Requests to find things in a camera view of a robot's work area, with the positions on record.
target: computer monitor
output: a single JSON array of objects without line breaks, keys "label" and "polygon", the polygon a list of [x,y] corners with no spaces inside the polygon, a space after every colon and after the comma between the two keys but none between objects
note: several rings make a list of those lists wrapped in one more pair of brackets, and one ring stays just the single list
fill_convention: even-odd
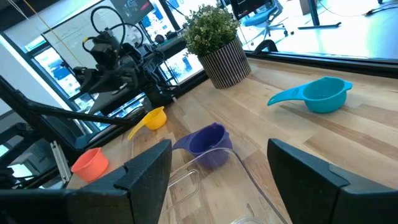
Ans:
[{"label": "computer monitor", "polygon": [[149,0],[111,0],[111,2],[123,20],[131,24],[137,24],[154,9]]},{"label": "computer monitor", "polygon": [[242,19],[256,9],[265,5],[272,4],[272,0],[229,0],[231,2],[232,10],[237,20]]}]

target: orange measuring cup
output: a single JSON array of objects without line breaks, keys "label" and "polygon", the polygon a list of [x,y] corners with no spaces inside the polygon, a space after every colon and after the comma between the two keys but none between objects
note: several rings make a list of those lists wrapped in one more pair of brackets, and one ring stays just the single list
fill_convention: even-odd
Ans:
[{"label": "orange measuring cup", "polygon": [[83,153],[72,166],[72,172],[84,181],[91,182],[101,177],[108,165],[109,160],[97,147]]}]

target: potted plant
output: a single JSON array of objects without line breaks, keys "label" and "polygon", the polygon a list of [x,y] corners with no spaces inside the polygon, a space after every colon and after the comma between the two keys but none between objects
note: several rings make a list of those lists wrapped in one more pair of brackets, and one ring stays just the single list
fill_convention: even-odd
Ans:
[{"label": "potted plant", "polygon": [[185,19],[188,53],[198,56],[217,89],[231,87],[250,74],[251,68],[236,35],[239,22],[226,9],[201,5]]}]

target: scoop handle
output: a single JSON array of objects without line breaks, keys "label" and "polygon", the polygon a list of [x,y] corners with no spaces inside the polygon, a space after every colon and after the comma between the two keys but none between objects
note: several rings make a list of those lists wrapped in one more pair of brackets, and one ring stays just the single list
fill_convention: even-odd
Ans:
[{"label": "scoop handle", "polygon": [[304,86],[298,86],[289,90],[282,91],[271,97],[268,101],[268,106],[285,100],[305,100],[303,95]]},{"label": "scoop handle", "polygon": [[143,119],[140,120],[140,121],[138,122],[138,124],[135,125],[135,127],[131,130],[131,132],[130,132],[130,134],[129,134],[129,140],[131,140],[132,137],[136,134],[136,132],[137,132],[140,128],[142,128],[144,125],[145,125],[144,120],[143,120]]},{"label": "scoop handle", "polygon": [[196,135],[196,133],[188,134],[182,138],[180,138],[175,144],[173,145],[172,150],[174,149],[185,149],[188,150],[189,145],[191,143],[192,137]]}]

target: yellow measuring cup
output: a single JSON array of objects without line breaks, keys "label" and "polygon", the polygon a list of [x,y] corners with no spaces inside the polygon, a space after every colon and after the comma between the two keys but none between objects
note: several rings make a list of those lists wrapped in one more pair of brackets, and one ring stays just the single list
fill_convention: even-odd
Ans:
[{"label": "yellow measuring cup", "polygon": [[148,112],[140,122],[131,130],[129,134],[129,140],[135,135],[135,133],[142,128],[144,125],[147,126],[150,130],[156,130],[163,126],[166,123],[167,117],[166,113],[163,111],[164,106],[160,108],[156,108],[150,112]]}]

